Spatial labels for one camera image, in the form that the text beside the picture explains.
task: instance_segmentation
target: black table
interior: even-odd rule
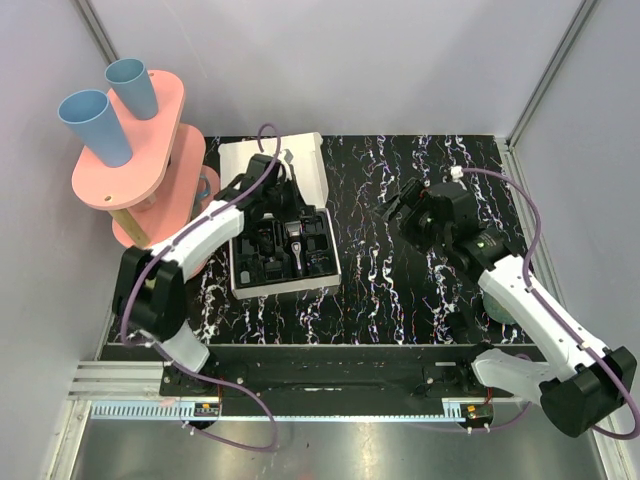
[[[218,146],[239,138],[209,138],[205,164],[219,167]],[[322,145],[329,200],[342,266],[334,296],[300,292],[236,300],[230,293],[228,248],[187,283],[189,323],[208,344],[395,344],[527,343],[522,329],[493,322],[479,289],[462,282],[444,258],[424,256],[405,243],[372,208],[411,177],[442,180],[452,165],[501,171],[491,136],[331,136]],[[507,187],[493,178],[466,179],[478,214],[524,250]],[[452,312],[471,320],[453,331]],[[118,343],[118,322],[108,342]]]

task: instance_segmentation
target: gray wall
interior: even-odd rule
[[[569,310],[640,358],[638,22],[640,2],[600,2],[516,150]]]
[[[36,478],[80,359],[95,353],[122,248],[75,198],[81,145],[57,107],[102,88],[104,64],[67,0],[0,2],[0,476]]]
[[[580,0],[92,0],[205,135],[513,128]]]

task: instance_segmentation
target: blue cup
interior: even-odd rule
[[[58,107],[58,117],[107,167],[121,167],[133,155],[106,93],[81,90]]]
[[[113,62],[104,76],[122,100],[122,103],[138,120],[149,120],[158,113],[158,99],[153,90],[147,69],[136,58],[123,58]]]

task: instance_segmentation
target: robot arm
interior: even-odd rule
[[[523,259],[500,232],[477,217],[475,197],[460,182],[425,187],[409,181],[378,207],[385,221],[399,216],[400,235],[422,252],[440,249],[456,270],[496,299],[533,339],[547,360],[533,363],[481,344],[465,362],[469,377],[542,406],[551,422],[577,437],[624,404],[620,393],[584,349],[591,347],[630,388],[636,360],[624,347],[611,351],[533,278],[533,287],[584,343],[577,345],[531,294]]]
[[[151,270],[135,298],[129,320],[142,335],[158,342],[171,358],[193,372],[199,372],[205,366],[209,350],[200,343],[186,322],[184,283],[213,252],[245,228],[251,228],[251,224],[261,220],[265,213],[289,225],[295,226],[297,223],[298,228],[302,218],[315,213],[315,209],[306,205],[300,195],[292,173],[293,167],[288,167],[287,173],[281,175],[280,165],[271,170],[253,193],[238,202],[240,194],[264,174],[271,159],[266,155],[254,155],[246,173],[238,175],[218,193],[196,219],[149,250],[131,247],[122,256],[112,304],[112,311],[116,315],[124,313],[142,270],[160,252],[171,246]],[[234,205],[212,216],[230,202],[234,202]]]

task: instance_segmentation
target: purple cable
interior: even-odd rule
[[[264,182],[264,180],[267,178],[267,176],[271,173],[271,171],[275,167],[276,163],[278,163],[278,155],[280,154],[281,140],[280,140],[280,134],[278,133],[278,129],[275,127],[275,125],[273,125],[271,123],[265,123],[264,125],[262,125],[260,127],[260,129],[258,130],[258,137],[257,137],[258,148],[260,148],[260,152],[264,152],[264,148],[262,148],[261,136],[262,136],[262,131],[267,127],[271,127],[275,132],[276,151],[274,152],[273,158],[271,159],[271,162],[267,166],[267,169],[264,171],[264,173],[262,175],[260,175],[260,177],[253,183],[253,185],[251,185],[247,190],[242,192],[240,195],[238,195],[236,198],[231,200],[229,203],[227,203],[227,204],[223,205],[222,207],[218,208],[217,210],[213,211],[211,213],[211,215],[209,215],[207,217],[202,217],[200,220],[194,222],[193,224],[191,224],[187,228],[185,228],[182,233],[180,233],[178,236],[176,236],[176,238],[173,239],[173,242],[171,243],[171,245],[167,245],[165,248],[163,248],[160,251],[160,253],[158,253],[155,257],[153,257],[151,259],[151,261],[142,269],[142,272],[140,273],[140,276],[136,279],[136,283],[133,285],[133,288],[131,289],[131,294],[129,295],[129,298],[127,299],[127,304],[125,306],[124,313],[122,315],[122,323],[120,324],[120,338],[122,340],[123,345],[125,345],[127,347],[133,347],[133,346],[145,343],[145,340],[136,341],[136,342],[130,341],[127,338],[127,331],[128,331],[128,328],[129,328],[129,317],[131,316],[131,310],[133,309],[133,304],[135,303],[135,299],[138,296],[138,294],[140,293],[140,289],[142,288],[142,285],[144,284],[144,281],[149,276],[149,273],[151,272],[153,267],[155,267],[158,264],[158,262],[162,259],[162,257],[165,256],[167,253],[169,253],[169,251],[171,251],[171,249],[173,247],[177,246],[180,243],[180,241],[182,241],[182,239],[184,239],[187,235],[189,235],[191,232],[193,232],[200,225],[208,222],[209,220],[212,220],[216,215],[219,215],[220,213],[224,212],[225,210],[228,210],[229,208],[233,207],[234,205],[238,204],[239,202],[241,202],[242,200],[247,198],[249,195],[251,195],[256,190],[256,188],[258,188],[260,186],[260,184],[262,182]],[[237,443],[237,442],[234,442],[233,440],[228,440],[226,438],[218,437],[217,435],[213,435],[211,433],[203,432],[203,431],[197,430],[197,429],[194,430],[195,432],[197,432],[197,433],[199,433],[199,434],[201,434],[201,435],[203,435],[203,436],[205,436],[207,438],[211,438],[213,440],[217,440],[219,442],[222,442],[222,443],[224,443],[226,445],[230,445],[230,446],[236,447],[236,448],[241,448],[243,450],[249,450],[251,452],[273,452],[273,451],[276,450],[277,445],[278,445],[278,427],[276,425],[276,421],[273,418],[273,414],[271,413],[271,410],[269,410],[269,408],[265,405],[265,403],[262,400],[260,400],[260,398],[258,398],[258,396],[255,393],[253,393],[248,388],[243,387],[242,385],[239,385],[237,383],[227,382],[227,381],[224,381],[224,380],[219,380],[217,378],[207,377],[205,375],[200,375],[199,373],[193,372],[193,371],[189,370],[187,367],[185,367],[183,365],[180,365],[179,363],[175,362],[171,358],[171,356],[167,352],[165,352],[162,349],[162,347],[160,347],[158,344],[155,344],[154,346],[155,346],[155,349],[157,350],[157,352],[165,360],[167,360],[169,362],[172,362],[173,366],[176,367],[181,372],[184,372],[187,375],[190,375],[190,376],[192,376],[192,377],[194,377],[194,378],[196,378],[198,380],[202,380],[204,382],[213,383],[215,385],[220,385],[222,387],[234,388],[234,389],[244,393],[245,395],[251,397],[251,399],[253,399],[260,406],[260,408],[262,408],[264,413],[269,418],[269,423],[271,423],[271,425],[273,427],[273,434],[272,434],[272,437],[271,437],[271,443],[269,445],[267,445],[266,447],[253,447],[251,445],[244,445],[242,443]]]
[[[538,207],[536,206],[536,204],[533,202],[531,197],[527,195],[527,192],[524,191],[524,188],[522,188],[520,185],[518,185],[509,177],[506,177],[499,173],[492,172],[491,170],[485,170],[482,168],[463,168],[462,171],[464,173],[482,173],[490,177],[498,178],[503,182],[507,182],[509,185],[515,188],[518,191],[518,193],[522,195],[524,199],[527,201],[527,203],[529,204],[529,208],[531,208],[531,211],[533,212],[533,216],[536,220],[536,230],[533,235],[533,239],[531,240],[531,245],[529,246],[529,250],[527,251],[527,254],[524,257],[524,263],[522,265],[522,278],[524,278],[524,283],[526,284],[527,288],[530,290],[531,294],[540,303],[540,305],[544,307],[544,309],[549,313],[549,315],[551,315],[554,318],[554,320],[558,322],[558,324],[567,332],[567,334],[578,345],[582,345],[584,343],[584,340],[582,339],[582,337],[580,337],[580,335],[576,333],[569,326],[569,324],[562,318],[562,316],[551,305],[549,305],[549,302],[547,302],[544,299],[544,297],[540,294],[540,292],[538,292],[535,288],[532,287],[531,279],[529,278],[531,258],[533,257],[533,252],[535,251],[538,244],[540,243],[540,235],[542,233],[542,220],[540,218],[540,211],[538,210]],[[629,408],[631,409],[631,414],[633,415],[633,421],[635,422],[633,430],[629,433],[624,433],[624,434],[608,432],[598,427],[597,425],[593,427],[593,430],[595,430],[598,433],[601,433],[602,435],[606,435],[607,437],[615,438],[616,440],[633,440],[634,438],[637,438],[638,436],[640,436],[640,409],[638,408],[638,405],[633,400],[633,397],[631,396],[629,391],[626,389],[624,384],[620,381],[620,379],[615,374],[615,372],[611,370],[611,367],[609,367],[609,365],[607,365],[605,361],[592,348],[588,347],[585,349],[585,351],[589,354],[591,358],[593,358],[593,360],[600,366],[600,368],[604,370],[604,372],[611,379],[611,381],[616,386],[616,388],[620,391],[625,402],[627,402],[627,405],[629,405]]]

